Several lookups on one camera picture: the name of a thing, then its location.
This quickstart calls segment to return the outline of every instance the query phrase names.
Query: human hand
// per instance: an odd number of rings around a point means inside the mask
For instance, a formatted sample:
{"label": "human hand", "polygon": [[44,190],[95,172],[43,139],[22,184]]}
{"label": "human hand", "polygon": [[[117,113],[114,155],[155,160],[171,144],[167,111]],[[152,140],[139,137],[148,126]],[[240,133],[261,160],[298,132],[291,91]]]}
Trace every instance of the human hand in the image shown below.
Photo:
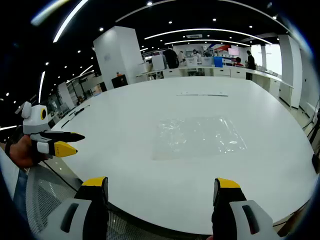
{"label": "human hand", "polygon": [[45,154],[34,154],[32,141],[29,135],[24,135],[16,144],[10,146],[10,158],[19,168],[27,169],[34,165],[34,156],[39,156],[38,161],[47,160]]}

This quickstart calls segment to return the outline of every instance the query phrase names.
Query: white pillar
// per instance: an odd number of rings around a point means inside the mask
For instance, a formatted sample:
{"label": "white pillar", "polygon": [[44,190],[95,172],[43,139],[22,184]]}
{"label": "white pillar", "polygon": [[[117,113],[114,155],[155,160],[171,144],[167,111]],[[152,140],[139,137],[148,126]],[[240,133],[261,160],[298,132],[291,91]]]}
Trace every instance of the white pillar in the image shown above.
{"label": "white pillar", "polygon": [[65,82],[59,84],[58,90],[59,90],[62,102],[66,103],[69,109],[73,109],[75,105],[71,99],[70,93],[67,88],[67,84]]}
{"label": "white pillar", "polygon": [[261,46],[262,67],[267,68],[266,46]]}
{"label": "white pillar", "polygon": [[[299,108],[302,91],[302,61],[299,44],[289,35],[279,35],[282,58],[282,80],[294,87],[291,96],[291,105]],[[290,104],[290,89],[282,84],[280,97]]]}
{"label": "white pillar", "polygon": [[117,72],[124,74],[128,84],[138,82],[136,75],[141,73],[139,64],[144,61],[136,30],[114,26],[93,41],[102,79],[108,90],[113,89],[112,79]]}

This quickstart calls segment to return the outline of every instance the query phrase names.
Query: round white table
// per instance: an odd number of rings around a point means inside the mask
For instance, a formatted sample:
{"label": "round white table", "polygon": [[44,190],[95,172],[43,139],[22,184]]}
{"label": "round white table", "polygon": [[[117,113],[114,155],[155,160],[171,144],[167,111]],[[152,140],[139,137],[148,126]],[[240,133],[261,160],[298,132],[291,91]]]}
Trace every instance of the round white table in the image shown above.
{"label": "round white table", "polygon": [[[52,129],[85,136],[71,143],[78,153],[63,160],[83,181],[107,176],[110,203],[149,223],[212,234],[217,177],[240,184],[246,198],[273,222],[297,210],[313,192],[317,175],[305,133],[281,103],[252,81],[202,76],[152,80],[103,92],[77,108],[86,105],[90,107],[62,129],[71,117]],[[214,138],[208,139],[213,150],[206,148],[210,144],[203,146],[203,138],[188,139],[189,145],[179,142],[176,149],[168,142],[175,150],[188,147],[168,152],[161,142],[161,127],[170,121],[186,123],[173,129],[182,135],[198,120],[212,120],[215,131],[226,133],[225,124],[215,125],[219,119],[232,123],[228,129],[245,147],[219,154]]]}

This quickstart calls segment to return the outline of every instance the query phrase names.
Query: ceiling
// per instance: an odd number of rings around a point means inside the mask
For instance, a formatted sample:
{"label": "ceiling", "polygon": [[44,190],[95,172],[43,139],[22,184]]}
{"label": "ceiling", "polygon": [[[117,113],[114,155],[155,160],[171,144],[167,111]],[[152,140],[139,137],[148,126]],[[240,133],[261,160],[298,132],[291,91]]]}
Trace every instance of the ceiling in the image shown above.
{"label": "ceiling", "polygon": [[[6,117],[0,118],[0,127],[21,124],[14,111],[23,102],[39,94],[41,74],[45,71],[41,99],[48,98],[57,90],[58,84],[72,79],[93,65],[96,74],[100,74],[96,54],[92,50],[93,40],[114,25],[134,28],[140,48],[164,48],[167,42],[185,40],[184,35],[202,34],[204,39],[222,39],[239,42],[246,36],[218,31],[192,31],[172,33],[148,40],[144,38],[168,31],[192,28],[218,28],[243,32],[251,35],[265,33],[285,34],[286,29],[272,19],[241,5],[217,0],[176,0],[152,5],[115,23],[122,16],[146,6],[146,0],[89,0],[71,20],[58,42],[53,39],[60,25],[80,2],[70,0],[40,26],[30,24],[36,15],[50,1],[11,1],[4,9],[1,22],[5,36],[0,69],[0,108]],[[241,1],[257,8],[270,16],[278,12],[267,8],[269,1]],[[266,38],[277,43],[277,37]],[[253,40],[249,44],[263,44]]]}

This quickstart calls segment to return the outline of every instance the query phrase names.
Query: transparent plastic film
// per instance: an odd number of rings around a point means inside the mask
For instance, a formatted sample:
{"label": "transparent plastic film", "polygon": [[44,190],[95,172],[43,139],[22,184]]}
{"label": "transparent plastic film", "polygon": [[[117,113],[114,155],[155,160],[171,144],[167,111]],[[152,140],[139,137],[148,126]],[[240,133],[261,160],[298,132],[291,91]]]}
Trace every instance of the transparent plastic film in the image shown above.
{"label": "transparent plastic film", "polygon": [[247,149],[225,116],[161,120],[154,140],[153,160],[205,158]]}

